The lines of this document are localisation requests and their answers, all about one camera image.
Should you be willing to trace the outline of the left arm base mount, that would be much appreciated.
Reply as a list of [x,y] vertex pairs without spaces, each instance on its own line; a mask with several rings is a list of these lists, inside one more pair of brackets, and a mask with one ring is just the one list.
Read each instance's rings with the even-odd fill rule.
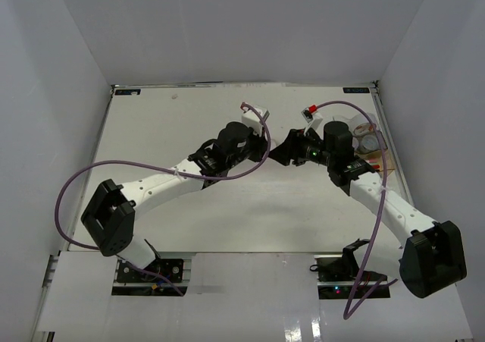
[[189,285],[190,269],[188,259],[163,258],[156,259],[146,272],[140,272],[119,259],[111,294],[123,297],[183,297]]

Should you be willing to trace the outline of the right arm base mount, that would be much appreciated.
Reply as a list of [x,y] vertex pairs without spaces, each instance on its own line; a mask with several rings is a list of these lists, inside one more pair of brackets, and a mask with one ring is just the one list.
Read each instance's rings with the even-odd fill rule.
[[[346,300],[358,273],[356,262],[349,261],[341,254],[316,256],[309,271],[317,275],[319,300]],[[370,299],[389,299],[390,288],[386,285],[387,276],[378,288],[369,296]],[[381,274],[374,271],[364,271],[354,300],[363,297],[381,278]]]

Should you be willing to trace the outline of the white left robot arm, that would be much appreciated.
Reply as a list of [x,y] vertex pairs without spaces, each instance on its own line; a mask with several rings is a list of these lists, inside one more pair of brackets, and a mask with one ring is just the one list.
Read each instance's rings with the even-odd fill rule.
[[216,184],[247,159],[262,161],[268,149],[266,133],[261,124],[233,121],[168,173],[124,184],[105,180],[88,202],[82,224],[103,256],[118,256],[134,265],[141,279],[153,280],[160,272],[158,254],[135,235],[136,221],[172,199]]

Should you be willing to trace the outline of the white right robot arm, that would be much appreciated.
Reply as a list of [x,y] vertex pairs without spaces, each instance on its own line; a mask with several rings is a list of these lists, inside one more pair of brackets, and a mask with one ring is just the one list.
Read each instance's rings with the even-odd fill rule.
[[466,278],[458,227],[451,221],[433,220],[396,192],[385,190],[377,171],[354,153],[347,124],[331,121],[324,125],[323,136],[313,129],[292,129],[269,156],[284,166],[306,162],[326,166],[333,184],[373,214],[380,215],[404,248],[399,276],[415,296],[428,297]]

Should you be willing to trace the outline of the large clear tape roll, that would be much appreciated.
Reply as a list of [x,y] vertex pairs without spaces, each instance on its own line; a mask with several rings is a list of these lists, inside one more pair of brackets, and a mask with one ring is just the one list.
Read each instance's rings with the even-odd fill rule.
[[377,119],[374,114],[367,113],[366,115],[357,114],[349,120],[349,129],[353,136],[360,137],[371,133],[371,127],[377,125]]

